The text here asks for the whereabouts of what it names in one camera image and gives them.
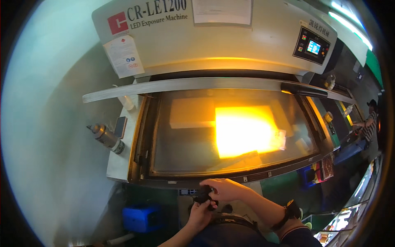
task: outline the white countertop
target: white countertop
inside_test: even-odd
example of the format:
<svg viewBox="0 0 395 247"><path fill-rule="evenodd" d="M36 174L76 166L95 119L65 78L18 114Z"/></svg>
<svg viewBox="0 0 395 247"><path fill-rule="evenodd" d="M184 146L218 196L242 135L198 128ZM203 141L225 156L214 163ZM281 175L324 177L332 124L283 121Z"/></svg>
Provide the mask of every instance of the white countertop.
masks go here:
<svg viewBox="0 0 395 247"><path fill-rule="evenodd" d="M135 103L135 107L130 111L127 111L124 107L122 108L120 117L126 116L126 127L124 137L121 139L125 143L125 149L121 154L117 155L114 152L110 152L107 165L107 178L116 180L119 182L128 183L129 173L129 159L130 149L133 142L134 132L136 129L137 119L143 100L143 96L131 95L130 96Z"/></svg>

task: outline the blue crate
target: blue crate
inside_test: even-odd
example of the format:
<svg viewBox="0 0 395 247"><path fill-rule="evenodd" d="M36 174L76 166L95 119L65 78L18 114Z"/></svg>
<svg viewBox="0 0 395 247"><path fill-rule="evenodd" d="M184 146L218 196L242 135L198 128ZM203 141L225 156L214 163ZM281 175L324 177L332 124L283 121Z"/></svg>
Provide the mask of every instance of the blue crate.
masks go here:
<svg viewBox="0 0 395 247"><path fill-rule="evenodd" d="M151 232L163 227L158 205L133 205L122 210L124 228L132 232Z"/></svg>

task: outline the black cap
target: black cap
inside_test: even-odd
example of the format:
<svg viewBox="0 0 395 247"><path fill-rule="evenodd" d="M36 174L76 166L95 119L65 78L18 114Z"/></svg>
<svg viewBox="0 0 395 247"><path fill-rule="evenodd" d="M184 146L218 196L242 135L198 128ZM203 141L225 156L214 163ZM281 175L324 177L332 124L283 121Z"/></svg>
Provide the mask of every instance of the black cap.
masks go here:
<svg viewBox="0 0 395 247"><path fill-rule="evenodd" d="M373 107L374 111L377 111L377 103L375 100L371 100L370 102L366 102L368 106Z"/></svg>

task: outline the wristwatch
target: wristwatch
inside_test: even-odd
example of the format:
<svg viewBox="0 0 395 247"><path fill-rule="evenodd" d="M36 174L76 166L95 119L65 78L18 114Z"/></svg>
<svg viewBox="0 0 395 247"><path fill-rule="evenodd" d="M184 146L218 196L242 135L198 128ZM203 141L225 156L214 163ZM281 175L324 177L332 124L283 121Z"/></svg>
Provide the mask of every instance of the wristwatch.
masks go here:
<svg viewBox="0 0 395 247"><path fill-rule="evenodd" d="M287 206L285 207L284 218L279 223L273 225L271 227L271 230L278 231L285 225L285 222L287 222L289 219L300 218L300 217L301 217L301 212L299 206L296 204L294 200L290 200L287 203Z"/></svg>

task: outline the smartphone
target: smartphone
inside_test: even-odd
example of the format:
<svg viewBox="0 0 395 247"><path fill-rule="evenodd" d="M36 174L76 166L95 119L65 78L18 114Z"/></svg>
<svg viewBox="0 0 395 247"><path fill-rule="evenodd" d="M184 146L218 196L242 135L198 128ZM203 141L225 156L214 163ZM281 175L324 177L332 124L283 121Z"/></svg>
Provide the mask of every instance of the smartphone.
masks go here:
<svg viewBox="0 0 395 247"><path fill-rule="evenodd" d="M126 117L119 117L117 119L117 124L115 125L114 135L120 139L122 139L125 134L126 121L127 121Z"/></svg>

